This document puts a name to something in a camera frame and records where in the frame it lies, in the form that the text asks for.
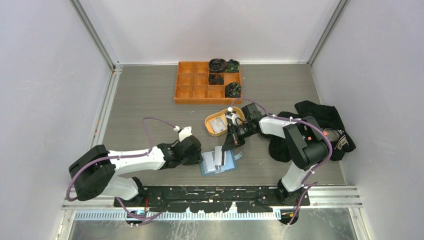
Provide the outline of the thin white card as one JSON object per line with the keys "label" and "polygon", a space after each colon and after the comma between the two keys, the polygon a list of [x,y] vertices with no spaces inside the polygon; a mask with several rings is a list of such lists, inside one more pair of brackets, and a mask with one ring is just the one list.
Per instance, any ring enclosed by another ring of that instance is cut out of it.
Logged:
{"label": "thin white card", "polygon": [[225,164],[225,153],[222,146],[214,148],[213,163],[215,166],[223,166]]}

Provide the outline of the blue leather card holder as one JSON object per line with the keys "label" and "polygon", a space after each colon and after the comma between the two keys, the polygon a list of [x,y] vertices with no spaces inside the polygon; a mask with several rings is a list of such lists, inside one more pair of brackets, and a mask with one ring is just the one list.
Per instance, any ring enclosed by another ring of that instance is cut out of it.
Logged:
{"label": "blue leather card holder", "polygon": [[235,154],[233,150],[226,151],[224,156],[224,165],[215,164],[214,151],[203,152],[201,156],[203,160],[200,163],[200,171],[201,175],[205,177],[237,169],[237,160],[239,160],[243,155],[241,151],[237,154]]}

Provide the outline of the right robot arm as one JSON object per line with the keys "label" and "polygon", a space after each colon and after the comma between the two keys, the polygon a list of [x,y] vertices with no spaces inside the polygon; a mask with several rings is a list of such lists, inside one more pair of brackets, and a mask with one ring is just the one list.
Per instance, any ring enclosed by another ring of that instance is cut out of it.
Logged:
{"label": "right robot arm", "polygon": [[282,148],[288,151],[291,165],[278,181],[275,197],[283,205],[291,205],[302,192],[306,179],[316,167],[329,160],[332,145],[314,117],[285,118],[263,114],[255,103],[242,109],[244,120],[233,107],[224,113],[227,121],[227,135],[221,147],[223,152],[243,146],[246,138],[261,134],[283,140]]}

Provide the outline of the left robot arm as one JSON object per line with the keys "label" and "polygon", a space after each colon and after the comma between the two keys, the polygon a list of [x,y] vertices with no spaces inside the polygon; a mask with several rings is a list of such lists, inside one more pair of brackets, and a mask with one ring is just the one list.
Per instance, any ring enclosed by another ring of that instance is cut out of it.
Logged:
{"label": "left robot arm", "polygon": [[96,145],[76,160],[69,168],[71,187],[76,196],[66,194],[68,201],[88,201],[100,195],[117,197],[133,206],[141,206],[146,193],[137,177],[124,178],[144,170],[174,169],[180,165],[199,164],[201,142],[193,135],[174,143],[161,143],[150,149],[134,151],[107,150],[105,145]]}

